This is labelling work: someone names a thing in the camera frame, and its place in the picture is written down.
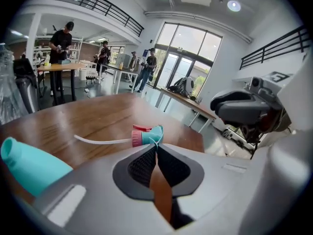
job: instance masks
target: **black cap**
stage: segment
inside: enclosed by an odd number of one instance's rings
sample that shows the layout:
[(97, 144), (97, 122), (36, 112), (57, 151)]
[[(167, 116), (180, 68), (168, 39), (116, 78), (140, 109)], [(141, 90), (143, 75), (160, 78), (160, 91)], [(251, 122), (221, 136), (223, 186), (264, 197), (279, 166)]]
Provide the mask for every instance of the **black cap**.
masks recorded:
[(73, 22), (68, 22), (65, 26), (67, 27), (68, 30), (73, 30), (74, 23)]

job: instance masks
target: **black metal railing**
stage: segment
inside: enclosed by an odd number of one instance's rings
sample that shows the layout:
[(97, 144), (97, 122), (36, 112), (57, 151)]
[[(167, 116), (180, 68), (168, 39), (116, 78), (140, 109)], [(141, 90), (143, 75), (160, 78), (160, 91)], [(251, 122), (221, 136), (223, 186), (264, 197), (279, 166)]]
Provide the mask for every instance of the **black metal railing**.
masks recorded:
[(107, 0), (60, 0), (73, 3), (111, 18), (140, 37), (143, 27), (125, 11)]
[(304, 26), (285, 34), (284, 36), (274, 40), (273, 42), (259, 48), (258, 50), (243, 57), (241, 60), (240, 70), (249, 65), (263, 63), (273, 57), (284, 55), (293, 51), (308, 48), (311, 44), (311, 39), (308, 31)]

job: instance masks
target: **pink bottle cap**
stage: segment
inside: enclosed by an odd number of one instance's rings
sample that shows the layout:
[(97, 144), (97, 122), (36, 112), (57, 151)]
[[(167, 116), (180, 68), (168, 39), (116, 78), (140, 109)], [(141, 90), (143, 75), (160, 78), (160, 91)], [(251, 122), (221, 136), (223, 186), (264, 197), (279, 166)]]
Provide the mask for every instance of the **pink bottle cap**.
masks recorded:
[(141, 131), (132, 131), (132, 143), (133, 147), (142, 145)]

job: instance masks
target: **white tube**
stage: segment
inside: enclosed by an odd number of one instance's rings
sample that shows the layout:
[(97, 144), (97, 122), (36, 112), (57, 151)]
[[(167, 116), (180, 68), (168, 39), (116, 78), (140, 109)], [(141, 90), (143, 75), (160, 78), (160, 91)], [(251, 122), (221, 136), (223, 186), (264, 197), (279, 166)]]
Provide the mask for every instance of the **white tube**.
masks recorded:
[(94, 140), (82, 138), (78, 135), (74, 135), (74, 137), (80, 141), (83, 141), (86, 143), (93, 143), (93, 144), (114, 144), (114, 143), (127, 143), (127, 142), (132, 141), (132, 139), (120, 139), (120, 140), (112, 140), (112, 141), (94, 141)]

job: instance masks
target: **logo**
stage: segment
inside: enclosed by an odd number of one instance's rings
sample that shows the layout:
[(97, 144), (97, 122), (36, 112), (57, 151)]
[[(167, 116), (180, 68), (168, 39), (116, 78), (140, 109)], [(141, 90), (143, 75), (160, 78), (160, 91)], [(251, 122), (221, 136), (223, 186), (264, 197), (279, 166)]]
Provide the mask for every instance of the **logo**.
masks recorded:
[(270, 73), (270, 74), (268, 74), (268, 75), (266, 75), (264, 77), (268, 78), (269, 80), (271, 80), (271, 81), (273, 81), (275, 83), (278, 83), (280, 81), (285, 80), (286, 78), (288, 78), (290, 76), (288, 76), (286, 74), (282, 74), (280, 72), (273, 71), (272, 73)]

